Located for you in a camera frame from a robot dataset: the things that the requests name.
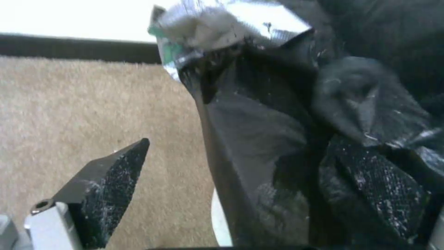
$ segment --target crumpled black plastic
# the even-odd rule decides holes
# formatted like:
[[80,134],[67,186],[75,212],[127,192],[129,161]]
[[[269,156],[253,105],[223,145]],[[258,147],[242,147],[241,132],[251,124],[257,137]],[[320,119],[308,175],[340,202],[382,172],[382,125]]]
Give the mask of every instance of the crumpled black plastic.
[[345,136],[330,142],[319,180],[351,239],[426,244],[443,205],[443,123],[373,59],[332,62],[314,92],[313,109]]
[[234,245],[423,249],[444,204],[443,4],[281,2],[314,30],[180,73]]
[[[444,93],[444,2],[441,0],[317,0],[354,56],[392,68],[417,99]],[[436,105],[424,108],[436,109]]]
[[247,50],[215,52],[206,60],[213,63],[200,60],[181,79],[196,101],[234,244],[307,243],[307,196],[317,186],[325,133],[280,68]]
[[345,57],[320,70],[313,109],[363,146],[403,147],[430,123],[429,113],[394,72],[376,60],[361,57]]

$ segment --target white wall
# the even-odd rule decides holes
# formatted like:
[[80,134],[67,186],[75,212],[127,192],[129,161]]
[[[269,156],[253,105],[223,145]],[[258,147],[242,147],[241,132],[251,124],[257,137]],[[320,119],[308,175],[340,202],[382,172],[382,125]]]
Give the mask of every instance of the white wall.
[[154,4],[177,0],[0,0],[0,33],[155,43]]

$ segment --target silver foil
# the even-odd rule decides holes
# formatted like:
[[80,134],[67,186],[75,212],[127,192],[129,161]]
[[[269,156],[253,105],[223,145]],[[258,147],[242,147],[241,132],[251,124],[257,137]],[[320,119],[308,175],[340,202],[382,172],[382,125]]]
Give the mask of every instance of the silver foil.
[[165,69],[178,81],[177,70],[204,52],[244,42],[275,48],[310,29],[272,0],[182,0],[166,12],[155,7],[149,32],[158,38]]

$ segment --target beige carpet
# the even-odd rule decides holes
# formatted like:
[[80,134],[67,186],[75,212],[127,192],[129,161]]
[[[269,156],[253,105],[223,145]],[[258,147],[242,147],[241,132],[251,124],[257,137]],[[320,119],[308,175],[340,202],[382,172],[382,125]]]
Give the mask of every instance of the beige carpet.
[[0,57],[0,213],[18,226],[88,161],[142,137],[151,147],[107,249],[215,246],[198,114],[161,66]]

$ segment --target dark baseboard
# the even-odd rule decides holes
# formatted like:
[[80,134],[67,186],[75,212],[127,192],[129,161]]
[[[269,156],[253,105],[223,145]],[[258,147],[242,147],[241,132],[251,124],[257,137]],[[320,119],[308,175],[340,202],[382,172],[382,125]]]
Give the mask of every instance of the dark baseboard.
[[0,55],[160,64],[156,44],[0,34]]

